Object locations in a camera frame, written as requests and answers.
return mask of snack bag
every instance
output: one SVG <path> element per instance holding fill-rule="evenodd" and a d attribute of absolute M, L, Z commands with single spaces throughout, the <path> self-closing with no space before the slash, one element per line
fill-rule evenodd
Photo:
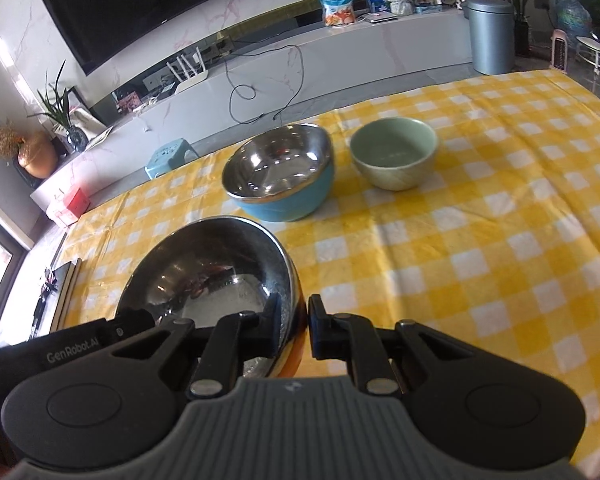
<path fill-rule="evenodd" d="M 320 2 L 324 7 L 324 24 L 328 27 L 356 22 L 356 15 L 353 13 L 353 0 L 320 0 Z"/>

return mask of power outlet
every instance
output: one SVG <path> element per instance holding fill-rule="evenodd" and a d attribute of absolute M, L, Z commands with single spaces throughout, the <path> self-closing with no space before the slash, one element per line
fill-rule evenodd
<path fill-rule="evenodd" d="M 534 7 L 536 9 L 551 10 L 551 2 L 549 0 L 534 0 Z"/>

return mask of yellow checkered tablecloth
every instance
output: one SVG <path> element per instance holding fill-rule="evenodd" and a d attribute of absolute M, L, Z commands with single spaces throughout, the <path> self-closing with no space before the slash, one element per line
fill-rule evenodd
<path fill-rule="evenodd" d="M 440 136 L 436 173 L 387 192 L 354 169 L 362 124 L 409 116 Z M 559 378 L 587 428 L 573 462 L 600 473 L 600 100 L 554 71 L 485 76 L 371 99 L 307 120 L 333 139 L 336 179 L 309 217 L 265 224 L 306 297 L 376 326 L 417 321 Z M 112 317 L 142 257 L 198 218 L 244 214 L 221 173 L 236 146 L 84 215 L 61 261 L 84 264 L 67 325 Z M 299 375 L 344 373 L 308 344 Z"/>

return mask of blue stool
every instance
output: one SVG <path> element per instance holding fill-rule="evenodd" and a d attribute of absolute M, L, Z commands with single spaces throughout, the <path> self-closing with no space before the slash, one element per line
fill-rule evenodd
<path fill-rule="evenodd" d="M 153 180 L 197 158 L 196 150 L 186 140 L 176 139 L 155 150 L 144 170 Z"/>

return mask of white marble wall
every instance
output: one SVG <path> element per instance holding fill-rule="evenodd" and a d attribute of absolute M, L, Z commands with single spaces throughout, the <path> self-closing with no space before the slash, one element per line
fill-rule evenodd
<path fill-rule="evenodd" d="M 222 28 L 299 0 L 210 0 L 161 25 L 85 76 L 56 29 L 42 0 L 0 0 L 0 35 L 17 68 L 33 88 L 66 59 L 64 83 L 76 85 L 94 104 L 182 47 Z"/>

